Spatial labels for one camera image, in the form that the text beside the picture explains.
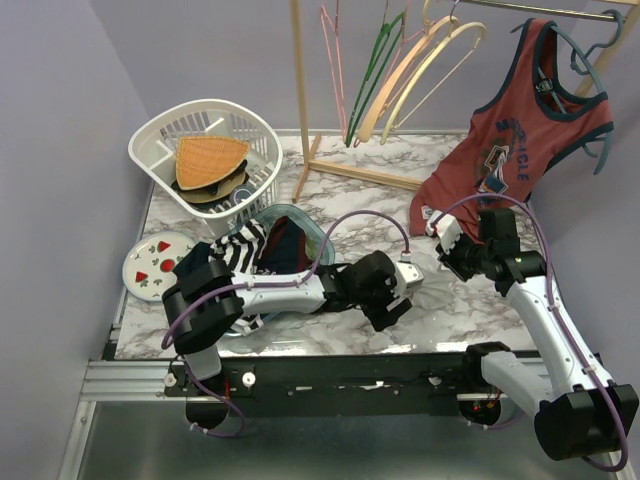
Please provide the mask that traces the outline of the white tank top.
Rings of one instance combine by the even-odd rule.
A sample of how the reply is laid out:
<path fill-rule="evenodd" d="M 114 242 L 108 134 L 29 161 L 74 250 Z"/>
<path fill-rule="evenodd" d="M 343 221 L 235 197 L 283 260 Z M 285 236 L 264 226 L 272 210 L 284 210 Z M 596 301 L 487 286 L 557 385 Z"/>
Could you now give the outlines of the white tank top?
<path fill-rule="evenodd" d="M 455 299 L 454 287 L 458 281 L 451 271 L 429 254 L 414 252 L 412 261 L 423 280 L 410 291 L 412 307 L 403 316 L 405 322 L 424 320 L 450 305 Z"/>

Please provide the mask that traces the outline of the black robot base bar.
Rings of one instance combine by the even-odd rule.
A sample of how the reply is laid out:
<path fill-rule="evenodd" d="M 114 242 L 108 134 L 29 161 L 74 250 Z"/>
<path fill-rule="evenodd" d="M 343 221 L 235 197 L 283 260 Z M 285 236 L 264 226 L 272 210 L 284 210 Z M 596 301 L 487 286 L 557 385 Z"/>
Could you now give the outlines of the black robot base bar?
<path fill-rule="evenodd" d="M 460 353 L 232 357 L 212 389 L 249 418 L 462 415 L 495 424 L 514 411 L 506 394 L 472 383 Z"/>

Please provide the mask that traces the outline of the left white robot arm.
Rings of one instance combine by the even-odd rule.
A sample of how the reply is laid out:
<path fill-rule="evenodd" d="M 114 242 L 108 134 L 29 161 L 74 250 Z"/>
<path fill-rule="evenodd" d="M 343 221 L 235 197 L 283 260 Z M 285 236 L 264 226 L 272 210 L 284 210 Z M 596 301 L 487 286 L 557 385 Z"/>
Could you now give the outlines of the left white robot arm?
<path fill-rule="evenodd" d="M 188 384 L 197 393 L 209 395 L 222 380 L 217 343 L 236 321 L 253 315 L 356 308 L 379 332 L 411 309 L 411 296 L 423 280 L 407 255 L 392 261 L 382 251 L 352 264 L 314 264 L 286 275 L 234 272 L 225 261 L 213 259 L 180 276 L 163 293 L 168 330 L 161 348 L 173 347 L 189 368 Z"/>

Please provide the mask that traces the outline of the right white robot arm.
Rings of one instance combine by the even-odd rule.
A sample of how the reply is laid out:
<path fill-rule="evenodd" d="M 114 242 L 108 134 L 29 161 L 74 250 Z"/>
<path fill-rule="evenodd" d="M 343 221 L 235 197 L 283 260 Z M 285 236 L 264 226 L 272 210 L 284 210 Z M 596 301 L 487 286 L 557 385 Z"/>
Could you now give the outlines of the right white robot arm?
<path fill-rule="evenodd" d="M 553 460 L 617 451 L 628 458 L 627 435 L 639 407 L 629 385 L 617 384 L 572 323 L 546 259 L 520 246 L 510 209 L 482 210 L 480 239 L 451 215 L 435 212 L 425 232 L 437 238 L 440 262 L 460 280 L 483 275 L 524 322 L 544 362 L 541 378 L 500 342 L 472 345 L 460 379 L 469 390 L 488 386 L 507 395 L 533 421 L 537 440 Z"/>

